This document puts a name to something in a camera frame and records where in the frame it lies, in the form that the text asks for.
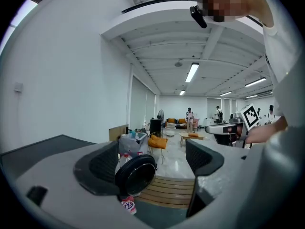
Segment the fluorescent light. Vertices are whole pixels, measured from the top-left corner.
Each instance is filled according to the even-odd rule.
[[[257,95],[248,96],[248,97],[246,97],[246,98],[252,98],[252,97],[257,97]]]
[[[254,85],[254,84],[258,84],[258,83],[260,83],[260,82],[263,82],[264,80],[266,80],[265,77],[264,77],[264,78],[261,78],[261,79],[259,79],[259,80],[257,80],[257,81],[255,81],[255,82],[251,82],[251,83],[245,85],[245,87],[252,86],[252,85]]]
[[[192,77],[195,75],[196,70],[198,69],[198,67],[199,67],[199,64],[198,64],[198,63],[192,63],[190,72],[189,72],[189,74],[188,74],[188,76],[187,76],[185,82],[191,82]]]
[[[232,92],[227,92],[227,93],[224,93],[224,94],[221,94],[220,96],[225,96],[227,94],[231,94]]]

